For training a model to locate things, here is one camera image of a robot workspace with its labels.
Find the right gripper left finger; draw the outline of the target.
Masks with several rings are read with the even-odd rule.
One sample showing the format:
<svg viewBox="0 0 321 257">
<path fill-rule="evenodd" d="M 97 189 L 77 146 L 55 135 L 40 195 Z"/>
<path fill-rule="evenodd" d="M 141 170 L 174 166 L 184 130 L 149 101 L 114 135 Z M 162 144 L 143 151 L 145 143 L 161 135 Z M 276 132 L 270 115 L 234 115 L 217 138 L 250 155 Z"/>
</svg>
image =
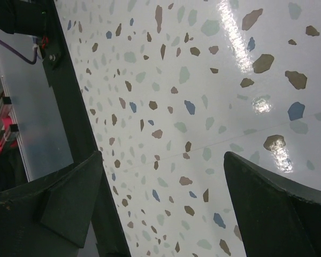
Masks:
<svg viewBox="0 0 321 257">
<path fill-rule="evenodd" d="M 103 173 L 93 152 L 0 192 L 0 256 L 77 256 L 84 248 Z"/>
</svg>

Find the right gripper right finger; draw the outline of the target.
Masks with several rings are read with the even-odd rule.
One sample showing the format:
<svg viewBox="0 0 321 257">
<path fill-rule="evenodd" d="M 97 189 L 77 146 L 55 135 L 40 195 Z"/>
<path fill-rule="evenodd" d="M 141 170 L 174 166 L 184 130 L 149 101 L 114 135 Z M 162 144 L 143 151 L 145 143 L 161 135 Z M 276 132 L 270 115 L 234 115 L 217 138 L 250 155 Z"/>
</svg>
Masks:
<svg viewBox="0 0 321 257">
<path fill-rule="evenodd" d="M 224 171 L 247 256 L 321 256 L 321 191 L 233 152 Z"/>
</svg>

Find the translucent acrylic front panel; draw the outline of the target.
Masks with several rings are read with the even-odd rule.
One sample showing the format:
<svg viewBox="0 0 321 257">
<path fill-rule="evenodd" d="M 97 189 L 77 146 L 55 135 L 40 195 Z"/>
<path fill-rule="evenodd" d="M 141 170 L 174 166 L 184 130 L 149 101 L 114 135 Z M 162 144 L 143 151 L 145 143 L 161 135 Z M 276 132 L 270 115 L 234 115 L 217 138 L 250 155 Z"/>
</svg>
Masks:
<svg viewBox="0 0 321 257">
<path fill-rule="evenodd" d="M 11 99 L 10 117 L 18 125 L 29 181 L 73 163 L 54 90 L 35 49 L 32 36 L 0 30 L 0 95 Z"/>
</svg>

